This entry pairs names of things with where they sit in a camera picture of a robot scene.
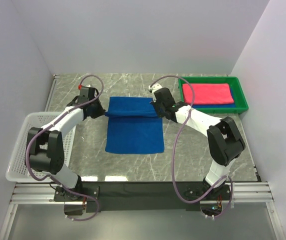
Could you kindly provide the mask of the pink towel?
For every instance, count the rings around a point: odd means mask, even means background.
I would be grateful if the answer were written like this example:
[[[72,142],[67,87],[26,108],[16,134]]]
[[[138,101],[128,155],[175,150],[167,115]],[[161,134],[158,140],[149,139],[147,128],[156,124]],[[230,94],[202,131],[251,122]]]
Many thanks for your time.
[[[187,83],[182,85],[183,99],[188,104],[229,105],[234,103],[227,83],[191,83],[190,86]]]

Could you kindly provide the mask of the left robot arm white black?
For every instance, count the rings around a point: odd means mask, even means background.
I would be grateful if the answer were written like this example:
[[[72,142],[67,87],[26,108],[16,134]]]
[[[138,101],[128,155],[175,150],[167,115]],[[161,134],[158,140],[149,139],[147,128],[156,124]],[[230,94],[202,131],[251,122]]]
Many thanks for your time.
[[[65,164],[64,137],[79,123],[90,117],[96,119],[105,110],[95,87],[80,85],[79,95],[69,102],[64,111],[42,127],[32,127],[27,134],[25,165],[33,178],[33,171],[46,174],[66,188],[65,194],[72,201],[83,197],[81,177]]]

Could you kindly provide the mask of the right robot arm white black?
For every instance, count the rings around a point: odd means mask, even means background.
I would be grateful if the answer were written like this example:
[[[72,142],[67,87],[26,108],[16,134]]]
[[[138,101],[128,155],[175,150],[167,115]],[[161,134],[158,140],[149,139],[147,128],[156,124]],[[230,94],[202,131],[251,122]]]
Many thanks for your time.
[[[153,94],[153,100],[150,104],[153,106],[157,116],[181,124],[174,140],[171,160],[172,184],[175,193],[185,203],[195,203],[196,200],[200,201],[203,198],[214,200],[220,195],[221,187],[228,178],[230,168],[235,159],[246,148],[244,139],[235,121],[231,117],[219,118],[205,114],[182,101],[175,102],[170,90],[158,83],[149,86],[148,90]],[[209,172],[202,182],[201,189],[203,193],[196,200],[184,199],[179,193],[175,180],[176,144],[185,126],[207,137],[209,152],[212,157]]]

